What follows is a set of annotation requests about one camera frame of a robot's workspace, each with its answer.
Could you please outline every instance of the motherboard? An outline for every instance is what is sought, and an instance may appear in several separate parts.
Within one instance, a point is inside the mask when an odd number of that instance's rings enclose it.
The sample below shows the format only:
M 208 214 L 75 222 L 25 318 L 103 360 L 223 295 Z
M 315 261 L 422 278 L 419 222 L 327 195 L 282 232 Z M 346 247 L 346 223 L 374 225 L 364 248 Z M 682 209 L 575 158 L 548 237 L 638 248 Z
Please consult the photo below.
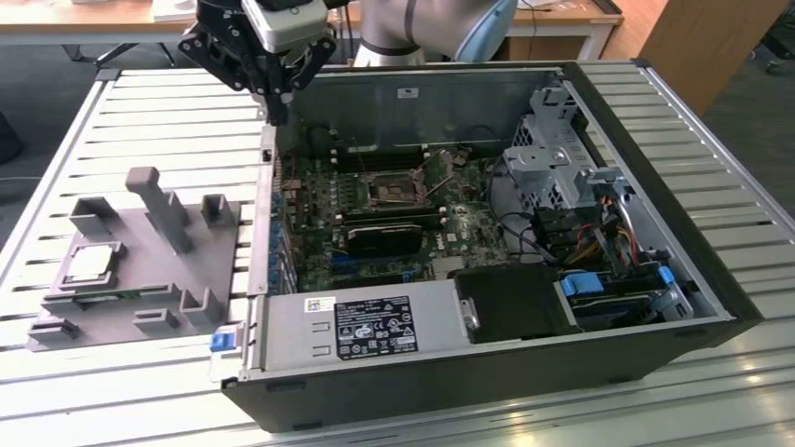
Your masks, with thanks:
M 510 262 L 484 191 L 495 160 L 464 146 L 282 159 L 299 291 L 447 279 Z

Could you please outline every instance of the table leg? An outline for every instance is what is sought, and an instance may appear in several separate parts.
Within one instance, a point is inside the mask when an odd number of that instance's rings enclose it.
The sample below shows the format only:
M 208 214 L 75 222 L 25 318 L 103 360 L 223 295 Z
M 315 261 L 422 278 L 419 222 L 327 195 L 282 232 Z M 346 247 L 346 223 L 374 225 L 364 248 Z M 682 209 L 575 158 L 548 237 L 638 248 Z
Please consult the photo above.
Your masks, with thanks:
M 166 59 L 170 60 L 170 64 L 172 65 L 172 67 L 176 67 L 176 61 L 174 60 L 172 54 L 170 53 L 170 49 L 166 48 L 166 45 L 163 45 L 163 43 L 158 44 L 160 46 L 160 49 L 163 50 L 163 54 L 166 54 Z
M 95 65 L 98 66 L 98 68 L 102 68 L 102 65 L 106 62 L 110 62 L 112 59 L 115 59 L 120 54 L 127 52 L 136 45 L 138 44 L 119 44 L 119 45 L 116 45 L 114 47 L 114 49 L 111 49 L 111 51 L 108 51 L 107 53 L 104 53 L 102 56 L 98 57 L 98 60 L 95 61 Z
M 23 142 L 13 132 L 3 112 L 0 112 L 0 165 L 15 158 L 23 148 Z
M 65 55 L 69 57 L 69 60 L 83 60 L 83 53 L 80 53 L 80 45 L 61 45 L 61 48 L 63 51 L 65 51 Z
M 580 49 L 580 55 L 576 58 L 578 60 L 595 61 L 599 59 L 602 52 L 606 49 L 607 38 L 610 37 L 612 26 L 612 24 L 591 25 L 591 33 L 586 38 L 583 49 Z

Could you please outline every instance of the warning label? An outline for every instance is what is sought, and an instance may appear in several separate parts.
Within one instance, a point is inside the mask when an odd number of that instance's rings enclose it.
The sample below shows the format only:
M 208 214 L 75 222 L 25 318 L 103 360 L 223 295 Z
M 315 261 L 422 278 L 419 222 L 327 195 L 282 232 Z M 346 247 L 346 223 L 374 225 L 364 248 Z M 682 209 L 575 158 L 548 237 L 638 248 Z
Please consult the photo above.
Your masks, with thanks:
M 407 296 L 335 304 L 336 356 L 343 360 L 418 350 Z

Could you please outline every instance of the red wire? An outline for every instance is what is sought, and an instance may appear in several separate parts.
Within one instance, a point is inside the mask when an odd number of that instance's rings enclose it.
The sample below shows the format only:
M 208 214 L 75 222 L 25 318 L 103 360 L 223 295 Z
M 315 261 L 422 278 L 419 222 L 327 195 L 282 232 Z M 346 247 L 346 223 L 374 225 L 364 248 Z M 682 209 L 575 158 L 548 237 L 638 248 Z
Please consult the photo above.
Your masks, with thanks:
M 575 251 L 580 250 L 580 246 L 583 245 L 583 234 L 586 233 L 586 230 L 590 229 L 590 227 L 591 227 L 591 224 L 586 223 L 583 225 L 583 228 L 580 228 L 580 231 L 576 234 L 576 249 L 575 249 Z

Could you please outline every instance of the aluminum extrusion table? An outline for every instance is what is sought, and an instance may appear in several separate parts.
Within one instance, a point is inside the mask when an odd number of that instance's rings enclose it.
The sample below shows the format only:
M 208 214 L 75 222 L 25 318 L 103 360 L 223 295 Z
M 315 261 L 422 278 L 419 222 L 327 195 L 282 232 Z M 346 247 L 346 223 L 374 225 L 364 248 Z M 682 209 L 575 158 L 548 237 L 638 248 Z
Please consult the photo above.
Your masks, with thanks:
M 31 353 L 23 349 L 73 231 L 76 197 L 124 192 L 154 165 L 183 203 L 244 202 L 231 320 L 246 317 L 262 121 L 202 70 L 98 81 L 0 254 L 4 445 L 792 445 L 795 224 L 651 70 L 582 64 L 767 321 L 639 382 L 319 433 L 270 435 L 210 381 L 208 337 Z

